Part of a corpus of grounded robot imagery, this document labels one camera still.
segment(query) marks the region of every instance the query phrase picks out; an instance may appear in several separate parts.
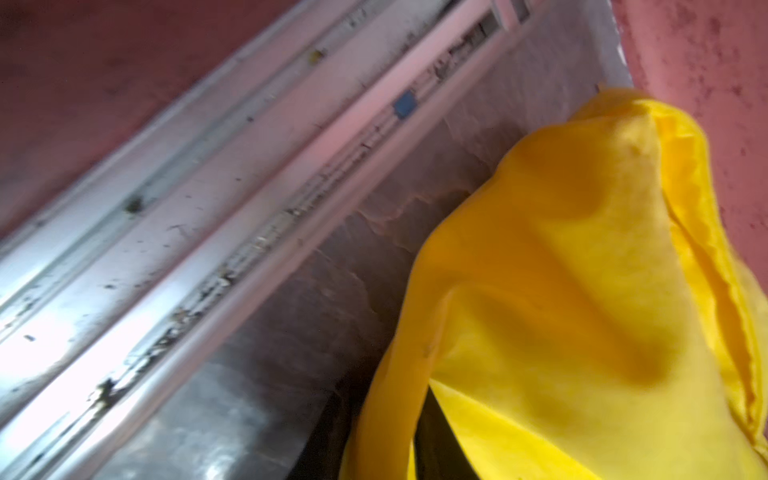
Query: yellow fabric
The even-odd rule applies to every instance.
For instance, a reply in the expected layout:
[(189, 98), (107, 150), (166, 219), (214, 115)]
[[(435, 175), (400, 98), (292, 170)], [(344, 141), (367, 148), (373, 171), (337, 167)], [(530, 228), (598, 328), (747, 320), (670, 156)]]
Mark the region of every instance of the yellow fabric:
[(414, 478), (427, 385), (483, 480), (768, 478), (766, 328), (702, 131), (602, 92), (430, 236), (340, 478)]

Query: black stain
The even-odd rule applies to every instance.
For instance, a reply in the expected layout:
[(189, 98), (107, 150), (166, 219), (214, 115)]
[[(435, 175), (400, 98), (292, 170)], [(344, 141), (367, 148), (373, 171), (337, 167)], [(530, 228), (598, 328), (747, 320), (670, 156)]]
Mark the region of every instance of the black stain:
[(718, 18), (711, 17), (710, 20), (707, 22), (707, 30), (709, 30), (709, 33), (714, 37), (720, 36), (720, 29), (722, 27), (723, 27), (723, 24), (720, 23), (720, 20)]
[(674, 18), (672, 21), (672, 27), (677, 28), (686, 28), (688, 26), (691, 26), (694, 22), (696, 22), (697, 19), (696, 12), (688, 8), (686, 5), (683, 5), (682, 3), (677, 3), (675, 5), (675, 13)]
[(127, 204), (125, 204), (125, 212), (127, 214), (135, 215), (140, 213), (144, 209), (144, 200), (139, 197), (132, 197)]

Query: metal surface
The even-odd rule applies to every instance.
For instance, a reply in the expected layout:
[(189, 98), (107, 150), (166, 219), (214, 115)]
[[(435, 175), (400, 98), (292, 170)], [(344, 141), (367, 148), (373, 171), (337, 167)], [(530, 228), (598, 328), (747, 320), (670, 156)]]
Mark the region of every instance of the metal surface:
[(505, 30), (512, 30), (517, 25), (528, 18), (530, 11), (525, 3), (516, 2), (517, 8), (511, 0), (494, 0), (493, 12), (498, 19), (498, 23)]
[(0, 305), (356, 3), (305, 0), (293, 8), (6, 239), (0, 245)]
[[(335, 133), (324, 132), (297, 161), (274, 173), (283, 163), (284, 155), (316, 133), (316, 122), (327, 121), (346, 106), (347, 95), (355, 96), (363, 89), (358, 78), (375, 77), (396, 55), (401, 55), (404, 48), (429, 27), (427, 20), (434, 18), (441, 6), (438, 2), (420, 2), (417, 8), (404, 0), (395, 2), (364, 25), (356, 41), (345, 43), (334, 55), (323, 59), (311, 75), (290, 89), (290, 94), (277, 98), (264, 116), (253, 119), (253, 122), (241, 118), (240, 121), (248, 126), (240, 135), (158, 201), (156, 207), (142, 212), (130, 231), (0, 343), (3, 362), (29, 359), (17, 368), (0, 372), (0, 392), (3, 393), (0, 402), (5, 417), (110, 328), (116, 316), (128, 310), (98, 345), (75, 362), (68, 370), (72, 373), (65, 373), (48, 388), (56, 393), (44, 394), (44, 398), (45, 395), (50, 395), (49, 399), (56, 398), (51, 404), (56, 407), (41, 407), (39, 413), (32, 415), (39, 427), (37, 430), (25, 428), (27, 438), (63, 411), (82, 402), (81, 389), (88, 385), (92, 390), (103, 381), (134, 345), (214, 272), (248, 233), (279, 210), (295, 189), (335, 154), (334, 149), (340, 148), (360, 125), (366, 124), (389, 101), (388, 98), (393, 98), (404, 85), (407, 86), (409, 78), (389, 76), (394, 79), (389, 82), (389, 90), (379, 89), (376, 93), (388, 95), (387, 98), (372, 101), (368, 95), (361, 99), (356, 110), (348, 111), (345, 120), (339, 119), (335, 123), (341, 125), (336, 127)], [(396, 28), (388, 28), (391, 22)], [(424, 52), (423, 48), (414, 51)], [(367, 52), (366, 60), (360, 61), (363, 52)], [(412, 58), (406, 62), (411, 69), (419, 62), (428, 61), (427, 58)], [(350, 60), (353, 65), (342, 68)], [(344, 75), (355, 75), (341, 81), (340, 71), (345, 72)], [(411, 73), (400, 68), (396, 75)], [(324, 95), (311, 106), (297, 101), (317, 92), (318, 88)], [(255, 159), (254, 151), (259, 152)], [(270, 175), (274, 176), (271, 182), (260, 188)], [(255, 200), (259, 207), (245, 220), (243, 230), (237, 234), (231, 231), (213, 234), (232, 209), (245, 201), (254, 189), (259, 189), (258, 200)], [(206, 236), (210, 237), (190, 253)], [(188, 254), (191, 255), (188, 258), (196, 260), (185, 260), (174, 267)], [(173, 272), (147, 292), (171, 269)], [(147, 293), (135, 303), (144, 292)], [(6, 432), (13, 425), (0, 432), (0, 448), (5, 445)]]
[[(523, 134), (631, 84), (601, 0), (552, 2), (97, 478), (285, 478), (350, 372), (376, 367), (429, 232)], [(605, 52), (613, 51), (610, 56)]]
[[(307, 46), (296, 42), (314, 40), (311, 45), (328, 55), (343, 49), (349, 36), (367, 24), (357, 18), (361, 15), (355, 11), (349, 13), (351, 17), (344, 17), (351, 5), (337, 3), (324, 7), (321, 15), (311, 5), (297, 7), (301, 16), (292, 12), (290, 22), (278, 25), (281, 29), (261, 35), (254, 45), (246, 46), (235, 59), (226, 62), (84, 179), (70, 194), (74, 199), (65, 202), (39, 231), (2, 257), (0, 282), (8, 283), (2, 289), (8, 295), (0, 305), (0, 362), (8, 364), (18, 358), (30, 361), (0, 372), (0, 421), (7, 420), (51, 374), (108, 327), (120, 311), (188, 253), (275, 168), (279, 157), (260, 157), (257, 161), (243, 158), (250, 148), (243, 142), (236, 147), (244, 152), (232, 153), (230, 147), (229, 154), (208, 157), (235, 134), (242, 138), (248, 130), (258, 129), (258, 114), (276, 103), (277, 94), (296, 80), (312, 72), (313, 82), (324, 85), (322, 78), (316, 79), (316, 74), (322, 72), (306, 59)], [(387, 4), (368, 0), (361, 12), (370, 11), (373, 18)], [(433, 15), (427, 7), (421, 14), (414, 8), (406, 13), (414, 17), (414, 22)], [(337, 22), (339, 16), (341, 23), (336, 28), (323, 24)], [(318, 38), (307, 37), (315, 33)], [(276, 38), (265, 44), (272, 37)], [(395, 33), (392, 41), (399, 37), (408, 41), (406, 33)], [(379, 43), (380, 36), (372, 38), (372, 42)], [(388, 47), (379, 47), (380, 55), (373, 48), (369, 63), (361, 65), (360, 72), (378, 74), (392, 60)], [(354, 79), (346, 84), (333, 79), (331, 83), (329, 89), (335, 88), (337, 97), (354, 95), (360, 89)], [(314, 111), (302, 111), (308, 123), (302, 134), (288, 131), (291, 125), (300, 124), (289, 117), (282, 123), (276, 121), (282, 131), (270, 133), (301, 143), (316, 133), (312, 123), (326, 121), (343, 106), (338, 98), (316, 103)], [(279, 155), (280, 149), (274, 143), (263, 142)], [(290, 148), (293, 146), (283, 145), (283, 153)], [(171, 190), (191, 171), (192, 177)], [(32, 225), (39, 223), (40, 218)], [(25, 283), (24, 288), (17, 292), (21, 283)]]

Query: yellow cloth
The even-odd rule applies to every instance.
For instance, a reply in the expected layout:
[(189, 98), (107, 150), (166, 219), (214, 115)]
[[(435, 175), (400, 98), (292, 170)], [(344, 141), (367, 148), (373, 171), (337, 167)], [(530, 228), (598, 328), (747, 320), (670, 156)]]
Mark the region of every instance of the yellow cloth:
[(340, 478), (415, 478), (427, 385), (483, 480), (768, 478), (767, 326), (701, 129), (605, 91), (427, 240)]

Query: pink wall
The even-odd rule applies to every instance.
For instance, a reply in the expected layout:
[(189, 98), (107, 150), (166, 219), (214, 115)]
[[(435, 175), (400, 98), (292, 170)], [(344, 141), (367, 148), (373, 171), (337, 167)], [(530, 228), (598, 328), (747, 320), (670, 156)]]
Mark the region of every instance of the pink wall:
[(720, 215), (768, 290), (768, 2), (613, 5), (635, 84), (707, 132)]

